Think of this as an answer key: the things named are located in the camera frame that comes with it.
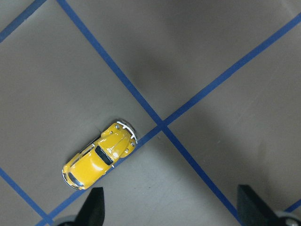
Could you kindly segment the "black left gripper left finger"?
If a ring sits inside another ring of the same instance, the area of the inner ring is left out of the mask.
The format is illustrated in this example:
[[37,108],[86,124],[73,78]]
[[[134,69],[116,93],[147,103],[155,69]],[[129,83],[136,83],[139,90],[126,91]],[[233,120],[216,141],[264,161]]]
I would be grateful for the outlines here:
[[76,226],[102,226],[104,223],[104,193],[95,187],[89,193],[74,221]]

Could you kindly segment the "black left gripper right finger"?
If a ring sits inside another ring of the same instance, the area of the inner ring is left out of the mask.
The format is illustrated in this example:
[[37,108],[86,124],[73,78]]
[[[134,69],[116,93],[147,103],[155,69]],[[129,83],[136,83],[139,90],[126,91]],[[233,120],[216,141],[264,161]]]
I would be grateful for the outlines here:
[[238,185],[237,212],[244,226],[273,226],[278,222],[278,216],[249,185]]

